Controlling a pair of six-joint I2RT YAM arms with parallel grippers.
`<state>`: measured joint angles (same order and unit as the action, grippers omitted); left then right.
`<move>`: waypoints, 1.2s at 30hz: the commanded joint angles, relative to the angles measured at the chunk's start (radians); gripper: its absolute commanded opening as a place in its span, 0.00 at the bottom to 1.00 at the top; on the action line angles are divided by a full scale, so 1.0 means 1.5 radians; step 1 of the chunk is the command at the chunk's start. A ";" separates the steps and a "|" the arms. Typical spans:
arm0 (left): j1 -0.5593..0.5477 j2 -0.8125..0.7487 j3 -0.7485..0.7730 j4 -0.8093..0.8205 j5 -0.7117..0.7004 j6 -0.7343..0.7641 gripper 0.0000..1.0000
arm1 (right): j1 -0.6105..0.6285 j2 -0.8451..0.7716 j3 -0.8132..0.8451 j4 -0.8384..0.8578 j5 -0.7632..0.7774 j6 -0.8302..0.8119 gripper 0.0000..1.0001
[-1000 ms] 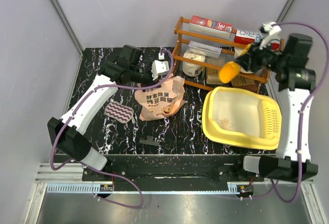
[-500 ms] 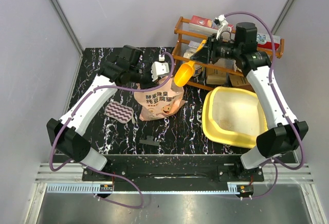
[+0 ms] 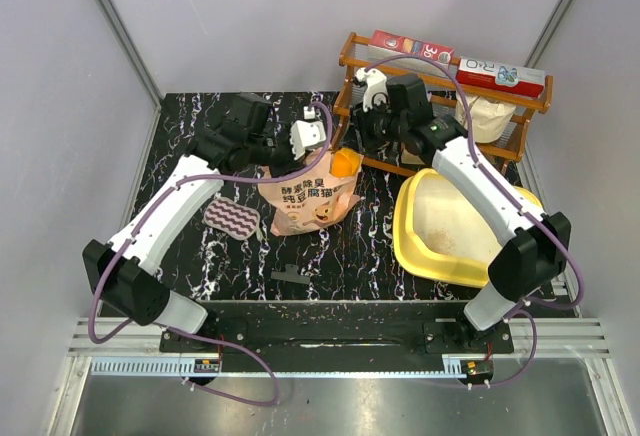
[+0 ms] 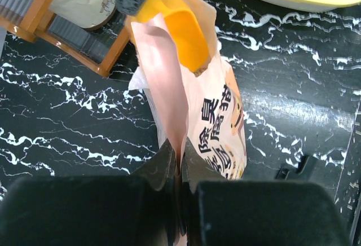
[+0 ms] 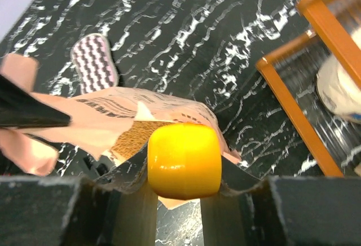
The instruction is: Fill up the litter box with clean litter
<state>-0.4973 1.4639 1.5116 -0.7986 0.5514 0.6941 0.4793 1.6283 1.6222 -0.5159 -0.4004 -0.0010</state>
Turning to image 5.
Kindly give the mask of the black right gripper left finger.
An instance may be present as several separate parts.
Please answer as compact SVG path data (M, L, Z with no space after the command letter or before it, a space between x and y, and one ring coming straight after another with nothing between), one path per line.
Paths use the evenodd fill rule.
M154 245L147 149L96 180L1 177L2 245Z

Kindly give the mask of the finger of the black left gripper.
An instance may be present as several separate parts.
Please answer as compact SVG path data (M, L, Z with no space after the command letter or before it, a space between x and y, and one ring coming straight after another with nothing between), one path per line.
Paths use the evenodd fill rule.
M1 128L65 127L71 117L52 108L1 76Z

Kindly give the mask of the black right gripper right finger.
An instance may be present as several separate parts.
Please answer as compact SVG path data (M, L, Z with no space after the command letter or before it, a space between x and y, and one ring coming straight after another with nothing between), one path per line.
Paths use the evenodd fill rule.
M257 179L222 160L221 187L203 198L205 245L359 245L360 178Z

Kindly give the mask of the pink cat litter bag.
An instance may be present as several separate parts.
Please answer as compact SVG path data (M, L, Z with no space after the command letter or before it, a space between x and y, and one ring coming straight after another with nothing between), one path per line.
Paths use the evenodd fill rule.
M232 151L218 127L212 111L192 100L164 95L145 89L112 87L73 98L33 92L38 62L20 54L8 54L1 62L1 76L52 108L71 117L65 127L1 128L1 151L26 173L45 176L54 169L59 157L50 143L71 143L95 159L110 155L109 150L134 121L190 123L213 128L221 145L222 159L236 164L241 157ZM169 208L186 200L160 197Z

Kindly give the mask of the yellow plastic litter scoop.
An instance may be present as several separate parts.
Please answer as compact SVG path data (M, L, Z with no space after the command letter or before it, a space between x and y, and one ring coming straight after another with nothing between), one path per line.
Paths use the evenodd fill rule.
M155 130L147 146L148 181L158 196L208 197L221 185L221 145L206 125L178 123Z

